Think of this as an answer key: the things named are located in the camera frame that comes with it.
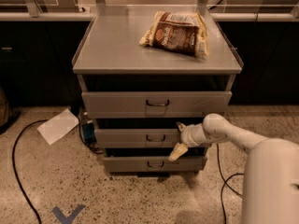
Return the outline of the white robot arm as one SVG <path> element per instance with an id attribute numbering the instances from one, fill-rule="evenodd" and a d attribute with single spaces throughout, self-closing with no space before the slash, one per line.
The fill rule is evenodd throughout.
<path id="1" fill-rule="evenodd" d="M 178 124 L 180 141 L 169 156 L 190 147 L 230 142 L 248 154 L 243 179 L 241 224 L 299 224 L 299 145 L 269 138 L 209 114 L 199 124 Z"/>

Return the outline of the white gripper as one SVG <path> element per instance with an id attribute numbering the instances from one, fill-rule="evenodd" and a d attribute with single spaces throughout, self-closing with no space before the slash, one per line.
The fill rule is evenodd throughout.
<path id="1" fill-rule="evenodd" d="M 180 130 L 180 140 L 183 144 L 177 143 L 169 156 L 170 161 L 176 161 L 188 151 L 188 147 L 199 147 L 206 142 L 206 134 L 202 124 L 185 125 L 177 123 Z"/>

